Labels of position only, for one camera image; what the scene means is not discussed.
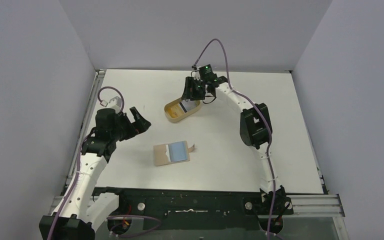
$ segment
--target purple cable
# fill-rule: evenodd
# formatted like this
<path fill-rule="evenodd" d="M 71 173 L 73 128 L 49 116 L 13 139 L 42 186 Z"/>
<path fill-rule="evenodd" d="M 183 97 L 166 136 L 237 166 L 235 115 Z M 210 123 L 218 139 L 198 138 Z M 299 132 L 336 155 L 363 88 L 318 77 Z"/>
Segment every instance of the purple cable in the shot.
<path fill-rule="evenodd" d="M 62 198 L 62 203 L 61 206 L 59 207 L 58 211 L 56 211 L 55 217 L 53 218 L 52 224 L 49 229 L 49 233 L 47 235 L 47 240 L 52 240 L 52 234 L 54 233 L 55 225 L 57 224 L 57 220 L 60 217 L 61 211 L 63 210 L 64 206 L 66 205 L 67 199 L 70 197 L 72 194 L 72 191 L 74 190 L 74 187 L 76 186 L 77 180 L 79 178 L 79 171 L 80 171 L 80 155 L 82 152 L 82 146 L 80 146 L 77 157 L 75 159 L 75 174 L 73 178 L 72 185 L 70 188 L 67 190 L 67 195 Z"/>
<path fill-rule="evenodd" d="M 236 95 L 239 95 L 241 97 L 243 97 L 244 99 L 246 99 L 251 105 L 252 107 L 256 110 L 256 112 L 258 113 L 259 117 L 261 118 L 261 120 L 264 122 L 264 125 L 265 125 L 265 128 L 267 129 L 267 133 L 268 133 L 268 145 L 267 145 L 267 149 L 266 149 L 266 155 L 267 155 L 267 161 L 268 161 L 268 165 L 270 166 L 270 171 L 271 171 L 271 177 L 273 178 L 273 197 L 271 198 L 271 205 L 270 205 L 270 211 L 268 213 L 268 223 L 267 223 L 267 239 L 269 240 L 270 239 L 270 224 L 271 224 L 271 221 L 272 221 L 272 215 L 273 215 L 273 207 L 275 206 L 275 196 L 276 196 L 276 181 L 275 181 L 275 172 L 273 171 L 273 166 L 272 166 L 272 161 L 269 157 L 269 149 L 270 149 L 270 146 L 272 145 L 272 131 L 271 129 L 269 128 L 269 124 L 266 120 L 266 118 L 263 116 L 263 114 L 261 113 L 260 109 L 254 104 L 254 102 L 247 96 L 245 96 L 244 94 L 236 91 L 233 89 L 232 87 L 232 84 L 231 84 L 231 79 L 229 77 L 229 65 L 228 65 L 228 57 L 226 55 L 226 50 L 225 50 L 225 47 L 223 46 L 222 42 L 217 39 L 217 38 L 213 38 L 211 41 L 209 41 L 209 43 L 207 43 L 207 45 L 204 47 L 204 50 L 202 50 L 201 54 L 199 55 L 198 59 L 195 61 L 195 63 L 193 64 L 193 66 L 196 67 L 196 65 L 198 64 L 199 60 L 201 59 L 202 55 L 204 54 L 204 52 L 207 50 L 208 46 L 214 42 L 214 41 L 217 41 L 219 44 L 220 44 L 220 47 L 221 49 L 223 50 L 223 54 L 224 54 L 224 63 L 226 65 L 226 76 L 227 76 L 227 84 L 229 85 L 229 88 L 232 90 L 232 92 L 234 92 Z"/>
<path fill-rule="evenodd" d="M 120 98 L 121 98 L 121 109 L 120 109 L 120 112 L 123 112 L 123 109 L 125 108 L 125 99 L 124 99 L 124 97 L 123 97 L 123 94 L 117 89 L 117 88 L 115 88 L 115 87 L 113 87 L 113 86 L 104 86 L 104 87 L 101 87 L 101 89 L 99 89 L 99 91 L 98 91 L 98 93 L 97 93 L 97 95 L 98 95 L 98 101 L 99 102 L 102 102 L 102 99 L 101 99 L 101 92 L 102 92 L 102 90 L 104 90 L 104 89 L 112 89 L 112 90 L 114 90 L 114 91 L 116 91 L 117 93 L 118 93 L 118 95 L 120 95 Z"/>
<path fill-rule="evenodd" d="M 152 228 L 150 228 L 148 230 L 142 231 L 142 232 L 133 233 L 133 234 L 129 234 L 129 235 L 118 235 L 118 237 L 122 238 L 122 239 L 129 239 L 129 238 L 134 238 L 134 237 L 142 236 L 144 234 L 147 234 L 147 233 L 150 233 L 150 232 L 154 231 L 155 229 L 159 228 L 163 224 L 163 222 L 161 222 L 161 220 L 158 219 L 158 218 L 155 218 L 155 217 L 152 217 L 152 216 L 142 216 L 142 215 L 115 215 L 115 216 L 109 216 L 106 219 L 114 220 L 116 218 L 141 218 L 141 219 L 154 220 L 154 221 L 158 222 L 158 225 L 156 225 L 156 226 L 154 226 L 154 227 L 152 227 Z M 122 224 L 123 223 L 117 224 L 117 225 L 111 227 L 110 231 L 112 232 L 116 227 L 121 226 Z"/>

